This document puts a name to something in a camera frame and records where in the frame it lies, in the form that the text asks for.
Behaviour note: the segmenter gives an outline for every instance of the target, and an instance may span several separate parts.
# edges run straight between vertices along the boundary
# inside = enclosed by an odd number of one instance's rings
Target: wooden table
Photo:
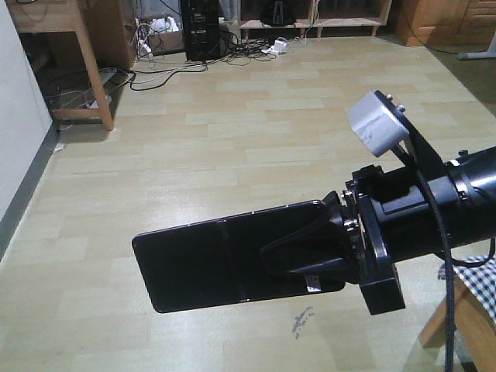
[[[18,33],[74,32],[81,48],[98,108],[60,108],[52,110],[56,119],[87,119],[99,117],[106,130],[114,129],[112,114],[105,96],[98,65],[84,24],[78,0],[37,0],[19,4],[6,0]]]

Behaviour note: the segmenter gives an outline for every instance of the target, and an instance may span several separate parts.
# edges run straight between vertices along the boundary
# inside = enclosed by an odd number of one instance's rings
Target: black computer case
[[[219,59],[219,0],[181,0],[181,15],[187,59]]]

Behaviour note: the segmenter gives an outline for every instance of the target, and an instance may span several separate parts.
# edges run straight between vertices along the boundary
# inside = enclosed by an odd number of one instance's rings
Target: plaid fabric
[[[482,261],[484,256],[472,256],[464,259],[466,262]],[[482,267],[454,267],[455,273],[470,289],[474,296],[484,306],[496,325],[496,257]],[[439,279],[446,279],[444,264],[438,273]]]

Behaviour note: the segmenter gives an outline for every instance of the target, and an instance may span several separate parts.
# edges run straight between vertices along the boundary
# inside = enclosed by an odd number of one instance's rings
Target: laminate floor
[[[139,67],[168,61],[184,55]],[[130,244],[137,233],[322,198],[368,164],[400,166],[375,159],[347,122],[376,89],[407,107],[446,160],[494,145],[496,118],[428,50],[373,37],[309,40],[271,62],[126,87],[113,132],[63,131],[67,146],[0,264],[0,370],[441,371],[439,351],[417,342],[444,296],[435,257],[398,264],[407,308],[389,314],[370,316],[347,285],[161,315]]]

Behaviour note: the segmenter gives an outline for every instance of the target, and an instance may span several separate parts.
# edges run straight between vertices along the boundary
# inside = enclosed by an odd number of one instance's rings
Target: black smartphone
[[[316,219],[323,201],[198,222],[133,239],[133,249],[157,312],[339,291],[343,282],[312,275],[274,275],[260,250]]]

